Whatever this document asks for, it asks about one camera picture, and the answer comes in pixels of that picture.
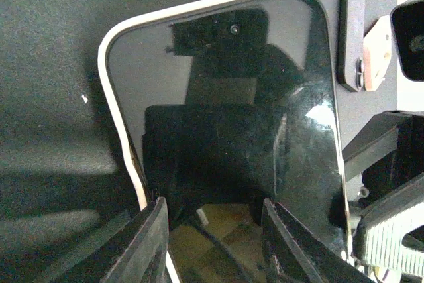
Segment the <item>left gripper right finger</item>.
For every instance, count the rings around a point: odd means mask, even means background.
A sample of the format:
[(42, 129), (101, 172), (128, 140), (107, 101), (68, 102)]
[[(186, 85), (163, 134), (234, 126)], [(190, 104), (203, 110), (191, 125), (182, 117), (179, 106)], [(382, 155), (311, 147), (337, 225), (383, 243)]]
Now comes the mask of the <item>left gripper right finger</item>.
[(262, 251), (267, 282), (371, 282), (317, 240), (279, 203), (262, 206)]

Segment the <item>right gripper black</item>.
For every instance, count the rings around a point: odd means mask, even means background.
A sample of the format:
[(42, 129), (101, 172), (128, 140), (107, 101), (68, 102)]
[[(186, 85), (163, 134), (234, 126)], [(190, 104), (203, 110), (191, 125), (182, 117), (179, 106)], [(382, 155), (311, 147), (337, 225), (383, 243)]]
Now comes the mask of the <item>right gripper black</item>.
[(418, 176), (423, 112), (374, 115), (344, 148), (343, 159), (346, 181), (361, 175), (368, 190), (359, 200), (360, 207), (368, 207), (356, 228), (354, 256), (366, 265), (423, 277), (423, 251), (403, 244), (423, 226), (423, 177)]

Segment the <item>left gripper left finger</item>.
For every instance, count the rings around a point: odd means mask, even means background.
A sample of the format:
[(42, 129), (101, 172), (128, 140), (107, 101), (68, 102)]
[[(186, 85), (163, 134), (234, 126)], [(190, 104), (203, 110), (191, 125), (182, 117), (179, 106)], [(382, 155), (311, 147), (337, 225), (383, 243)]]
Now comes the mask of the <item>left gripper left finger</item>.
[(55, 282), (165, 282), (168, 208), (159, 197)]

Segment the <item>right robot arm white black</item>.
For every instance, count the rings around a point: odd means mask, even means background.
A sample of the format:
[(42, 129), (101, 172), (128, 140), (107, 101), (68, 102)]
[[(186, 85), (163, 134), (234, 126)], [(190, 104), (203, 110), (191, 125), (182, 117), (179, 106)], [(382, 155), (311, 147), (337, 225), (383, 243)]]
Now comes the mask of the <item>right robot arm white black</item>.
[(244, 0), (224, 12), (223, 52), (210, 63), (225, 80), (254, 80), (253, 104), (264, 111), (250, 134), (248, 163), (261, 181), (259, 198), (294, 214), (343, 212), (346, 180), (365, 177), (362, 205), (394, 198), (403, 205), (423, 175), (423, 115), (383, 111), (341, 144), (337, 92), (368, 91), (382, 79), (398, 43), (397, 14), (370, 29), (366, 0)]

